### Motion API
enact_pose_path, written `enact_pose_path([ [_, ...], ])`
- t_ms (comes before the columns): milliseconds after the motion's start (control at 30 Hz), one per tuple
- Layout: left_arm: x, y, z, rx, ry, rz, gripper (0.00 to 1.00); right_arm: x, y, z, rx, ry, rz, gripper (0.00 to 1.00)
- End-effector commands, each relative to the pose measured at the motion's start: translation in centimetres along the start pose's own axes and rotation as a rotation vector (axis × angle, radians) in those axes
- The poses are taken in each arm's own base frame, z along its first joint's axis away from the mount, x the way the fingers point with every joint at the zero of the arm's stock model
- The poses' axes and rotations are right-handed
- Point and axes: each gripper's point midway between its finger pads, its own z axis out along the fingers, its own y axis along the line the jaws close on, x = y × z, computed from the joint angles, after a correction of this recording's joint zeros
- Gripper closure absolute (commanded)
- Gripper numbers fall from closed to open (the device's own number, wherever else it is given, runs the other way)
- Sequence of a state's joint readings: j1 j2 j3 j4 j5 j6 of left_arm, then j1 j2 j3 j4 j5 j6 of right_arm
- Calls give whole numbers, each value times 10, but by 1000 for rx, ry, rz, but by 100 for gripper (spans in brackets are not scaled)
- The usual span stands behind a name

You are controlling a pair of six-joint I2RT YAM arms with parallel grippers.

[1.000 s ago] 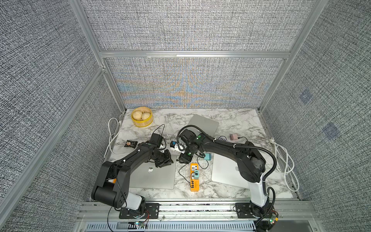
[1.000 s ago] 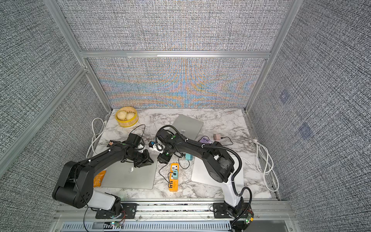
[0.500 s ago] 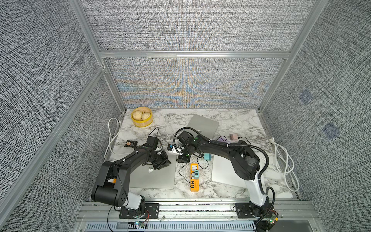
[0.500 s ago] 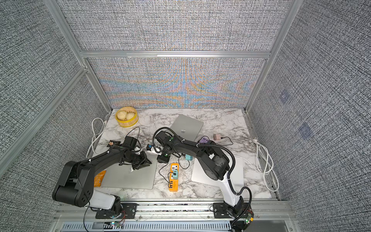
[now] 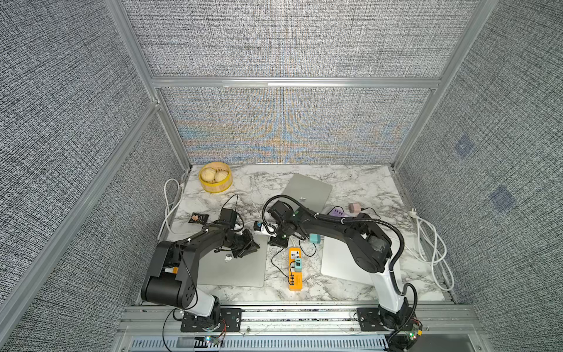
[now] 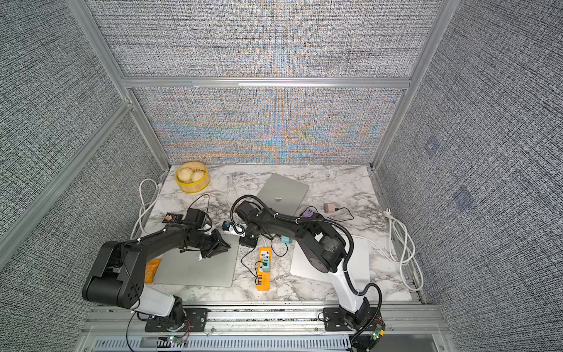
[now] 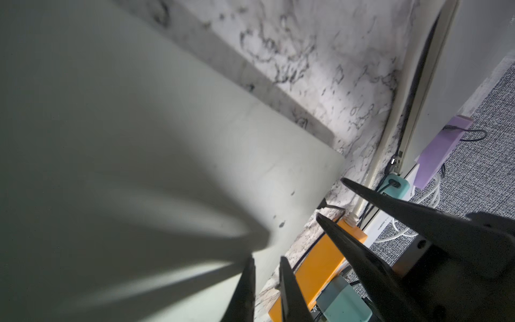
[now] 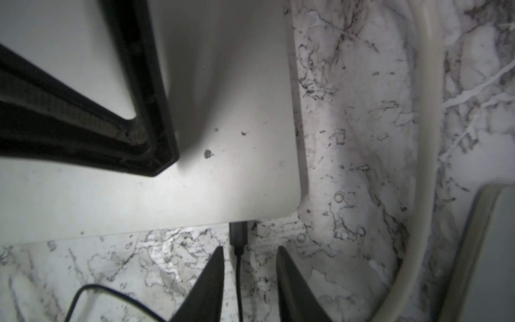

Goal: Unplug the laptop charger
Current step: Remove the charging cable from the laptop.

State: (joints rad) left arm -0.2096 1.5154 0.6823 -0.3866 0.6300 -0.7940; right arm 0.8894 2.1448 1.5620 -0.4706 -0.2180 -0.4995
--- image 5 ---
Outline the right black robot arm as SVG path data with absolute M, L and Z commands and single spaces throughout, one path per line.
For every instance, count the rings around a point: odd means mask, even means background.
M 270 198 L 262 208 L 262 222 L 270 230 L 266 214 L 277 225 L 278 236 L 321 235 L 345 243 L 354 263 L 370 274 L 378 294 L 378 320 L 386 330 L 397 334 L 414 319 L 419 300 L 416 287 L 411 283 L 400 287 L 395 277 L 394 267 L 405 249 L 405 239 L 394 225 L 368 215 L 321 214 L 283 194 Z

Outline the pink charger plug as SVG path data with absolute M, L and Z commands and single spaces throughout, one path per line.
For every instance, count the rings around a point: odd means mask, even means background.
M 362 206 L 357 202 L 350 203 L 348 209 L 351 214 L 358 214 L 362 211 Z

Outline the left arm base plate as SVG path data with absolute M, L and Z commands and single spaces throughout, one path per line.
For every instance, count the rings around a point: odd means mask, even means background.
M 239 332 L 243 310 L 240 308 L 220 308 L 208 317 L 186 313 L 182 319 L 180 331 L 184 333 L 221 333 Z

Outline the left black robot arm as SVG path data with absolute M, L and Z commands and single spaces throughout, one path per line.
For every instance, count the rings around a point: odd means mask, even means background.
M 217 220 L 185 240 L 162 241 L 155 248 L 141 289 L 144 302 L 163 304 L 184 312 L 208 328 L 221 322 L 220 300 L 197 287 L 199 262 L 209 252 L 227 248 L 234 258 L 260 249 L 250 230 L 235 228 L 239 213 L 226 208 Z

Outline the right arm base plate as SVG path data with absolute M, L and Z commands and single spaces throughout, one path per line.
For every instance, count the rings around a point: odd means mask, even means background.
M 396 314 L 379 307 L 358 308 L 356 320 L 363 332 L 395 331 L 399 326 Z

